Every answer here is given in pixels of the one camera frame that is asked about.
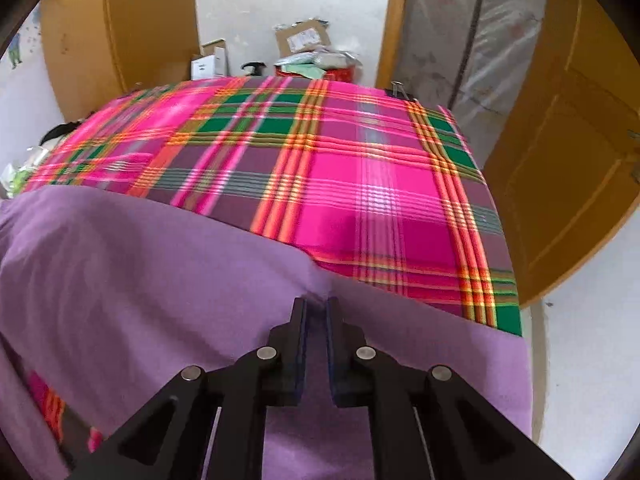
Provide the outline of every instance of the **cardboard box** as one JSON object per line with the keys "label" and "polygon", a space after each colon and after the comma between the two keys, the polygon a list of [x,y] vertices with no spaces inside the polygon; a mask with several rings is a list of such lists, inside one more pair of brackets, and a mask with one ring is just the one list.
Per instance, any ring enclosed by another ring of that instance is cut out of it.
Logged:
{"label": "cardboard box", "polygon": [[228,75],[226,44],[224,40],[212,41],[200,47],[202,56],[191,60],[191,80],[214,79]]}
{"label": "cardboard box", "polygon": [[280,57],[315,49],[316,46],[331,45],[329,35],[318,20],[306,20],[295,27],[276,31]]}

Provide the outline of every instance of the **white label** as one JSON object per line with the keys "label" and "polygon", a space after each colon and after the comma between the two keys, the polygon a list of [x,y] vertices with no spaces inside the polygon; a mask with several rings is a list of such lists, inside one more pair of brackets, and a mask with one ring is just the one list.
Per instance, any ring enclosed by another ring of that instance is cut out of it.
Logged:
{"label": "white label", "polygon": [[318,31],[314,28],[308,28],[287,38],[289,49],[292,52],[304,50],[309,45],[318,44],[321,43],[321,41],[320,34],[318,34]]}

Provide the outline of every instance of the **dark vertical strip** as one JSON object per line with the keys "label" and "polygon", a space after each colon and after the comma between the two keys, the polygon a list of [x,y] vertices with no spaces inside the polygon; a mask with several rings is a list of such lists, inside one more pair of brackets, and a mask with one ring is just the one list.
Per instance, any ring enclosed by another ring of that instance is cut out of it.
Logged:
{"label": "dark vertical strip", "polygon": [[456,98],[458,97],[458,93],[460,92],[460,87],[462,86],[462,78],[465,76],[466,66],[469,63],[469,57],[471,56],[471,49],[473,48],[474,41],[476,39],[476,32],[478,31],[478,21],[480,20],[481,10],[482,0],[476,0],[474,13],[471,15],[471,25],[469,26],[469,34],[466,37],[466,45],[462,55],[462,61],[460,62],[460,68],[458,69],[456,81],[455,83],[453,83],[453,90],[451,91],[449,103],[447,104],[447,108],[449,110],[453,109],[453,105],[456,103]]}

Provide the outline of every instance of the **red container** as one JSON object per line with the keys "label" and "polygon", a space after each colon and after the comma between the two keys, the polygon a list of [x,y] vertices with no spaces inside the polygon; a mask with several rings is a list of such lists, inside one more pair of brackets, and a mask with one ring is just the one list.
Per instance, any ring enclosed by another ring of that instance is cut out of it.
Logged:
{"label": "red container", "polygon": [[[326,74],[322,76],[322,79],[326,79],[327,81],[342,81],[343,83],[353,83],[353,75],[355,72],[355,67],[350,66],[348,68],[332,68],[326,71]],[[288,74],[280,70],[280,67],[276,67],[276,75],[280,77],[304,77],[300,74]]]}

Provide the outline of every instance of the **wooden door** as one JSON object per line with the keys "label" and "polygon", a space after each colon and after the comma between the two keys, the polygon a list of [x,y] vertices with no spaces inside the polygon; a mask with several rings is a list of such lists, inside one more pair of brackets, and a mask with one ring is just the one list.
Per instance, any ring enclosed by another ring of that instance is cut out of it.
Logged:
{"label": "wooden door", "polygon": [[547,0],[516,105],[484,167],[522,305],[623,224],[640,191],[640,66],[596,0]]}

